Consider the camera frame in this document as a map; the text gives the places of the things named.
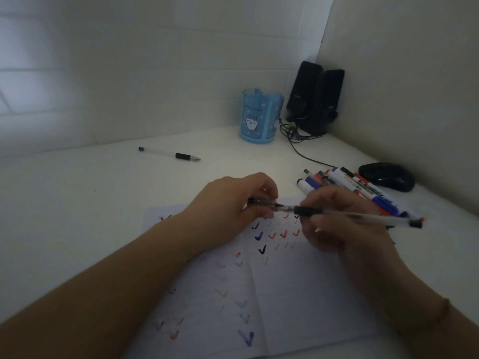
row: cable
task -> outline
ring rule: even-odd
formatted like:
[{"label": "cable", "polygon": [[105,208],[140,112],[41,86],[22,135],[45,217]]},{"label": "cable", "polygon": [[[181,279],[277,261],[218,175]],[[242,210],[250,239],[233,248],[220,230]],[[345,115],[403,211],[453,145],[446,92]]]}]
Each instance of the cable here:
[{"label": "cable", "polygon": [[303,141],[314,140],[316,138],[323,137],[323,135],[321,135],[321,136],[302,135],[302,134],[298,133],[298,127],[296,126],[296,124],[294,124],[294,122],[286,125],[286,124],[283,123],[283,121],[281,119],[279,119],[279,130],[281,131],[282,135],[288,139],[288,142],[291,144],[291,147],[293,148],[293,150],[299,156],[301,156],[302,158],[305,158],[305,159],[307,159],[309,161],[312,161],[312,162],[316,162],[316,163],[321,164],[321,165],[329,166],[330,168],[335,168],[336,167],[336,166],[326,164],[326,163],[321,162],[321,161],[310,159],[309,157],[306,157],[306,156],[300,154],[294,146],[294,144],[299,144],[300,142],[303,142]]}]

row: blue pen holder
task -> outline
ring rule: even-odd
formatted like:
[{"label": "blue pen holder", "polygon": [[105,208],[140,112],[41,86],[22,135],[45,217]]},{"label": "blue pen holder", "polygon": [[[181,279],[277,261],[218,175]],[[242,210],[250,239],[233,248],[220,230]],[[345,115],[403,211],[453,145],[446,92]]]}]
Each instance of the blue pen holder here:
[{"label": "blue pen holder", "polygon": [[263,94],[260,89],[243,91],[239,135],[255,144],[274,140],[283,101],[280,93]]}]

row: desk surface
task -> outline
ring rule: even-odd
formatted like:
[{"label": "desk surface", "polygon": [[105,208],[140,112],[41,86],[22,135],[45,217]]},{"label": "desk surface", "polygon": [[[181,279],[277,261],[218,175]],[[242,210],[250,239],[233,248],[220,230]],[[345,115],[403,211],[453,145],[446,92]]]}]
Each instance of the desk surface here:
[{"label": "desk surface", "polygon": [[[142,154],[149,146],[201,157],[200,163]],[[304,155],[351,171],[374,162],[333,136],[297,145]],[[0,160],[0,322],[136,238],[143,211],[188,203],[222,176],[258,171],[282,197],[301,194],[303,169],[324,166],[298,156],[279,135],[250,144],[228,127]],[[426,218],[425,228],[391,232],[408,266],[479,323],[479,220],[417,186],[391,195]],[[282,358],[408,358],[396,337],[354,340]]]}]

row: black pen grip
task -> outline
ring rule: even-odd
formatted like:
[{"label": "black pen grip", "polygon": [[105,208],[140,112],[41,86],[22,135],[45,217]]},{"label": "black pen grip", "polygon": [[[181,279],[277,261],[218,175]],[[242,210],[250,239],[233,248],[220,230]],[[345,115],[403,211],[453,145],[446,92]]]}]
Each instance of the black pen grip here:
[{"label": "black pen grip", "polygon": [[302,217],[311,217],[315,214],[322,214],[323,210],[318,208],[307,208],[307,207],[300,207],[295,206],[294,213],[296,215],[301,215]]},{"label": "black pen grip", "polygon": [[175,157],[176,157],[177,159],[190,160],[191,155],[176,154]]}]

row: notebook page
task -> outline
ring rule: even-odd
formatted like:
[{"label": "notebook page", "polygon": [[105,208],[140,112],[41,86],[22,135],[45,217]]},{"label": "notebook page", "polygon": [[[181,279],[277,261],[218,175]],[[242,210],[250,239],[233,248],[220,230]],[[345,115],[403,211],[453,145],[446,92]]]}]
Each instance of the notebook page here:
[{"label": "notebook page", "polygon": [[[147,209],[142,232],[184,207]],[[248,252],[235,239],[189,262],[124,358],[243,359],[265,354]]]},{"label": "notebook page", "polygon": [[243,239],[270,355],[388,331],[350,283],[337,256],[308,243],[299,218],[278,212],[272,220],[253,224],[257,229],[246,229]]}]

